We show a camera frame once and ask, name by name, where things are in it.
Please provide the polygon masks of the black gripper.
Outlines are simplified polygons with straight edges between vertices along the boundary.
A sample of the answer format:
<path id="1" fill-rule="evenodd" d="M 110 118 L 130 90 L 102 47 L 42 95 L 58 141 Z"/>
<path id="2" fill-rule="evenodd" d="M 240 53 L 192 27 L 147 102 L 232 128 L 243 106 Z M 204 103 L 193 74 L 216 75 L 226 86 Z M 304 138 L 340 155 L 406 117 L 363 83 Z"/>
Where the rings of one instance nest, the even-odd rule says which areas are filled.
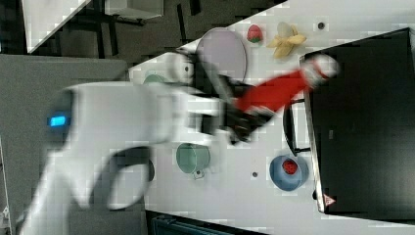
<path id="1" fill-rule="evenodd" d="M 219 80 L 223 87 L 223 92 L 219 97 L 224 99 L 222 126 L 230 131 L 232 145 L 238 142 L 249 142 L 252 133 L 268 123 L 274 113 L 265 107 L 253 106 L 250 106 L 247 111 L 242 111 L 237 107 L 237 102 L 254 86 L 233 81 L 226 75 L 220 75 Z"/>

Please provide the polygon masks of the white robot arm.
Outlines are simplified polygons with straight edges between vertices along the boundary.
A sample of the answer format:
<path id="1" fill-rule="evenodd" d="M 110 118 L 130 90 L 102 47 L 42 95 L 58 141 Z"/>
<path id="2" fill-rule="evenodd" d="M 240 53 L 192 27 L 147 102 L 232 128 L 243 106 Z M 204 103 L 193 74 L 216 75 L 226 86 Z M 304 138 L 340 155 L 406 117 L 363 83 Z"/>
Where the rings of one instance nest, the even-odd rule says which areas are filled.
<path id="1" fill-rule="evenodd" d="M 47 113 L 46 165 L 19 235 L 69 235 L 69 209 L 118 211 L 149 187 L 151 148 L 206 150 L 219 130 L 247 141 L 271 114 L 247 113 L 235 102 L 248 90 L 218 73 L 196 52 L 185 82 L 84 83 L 60 91 Z"/>

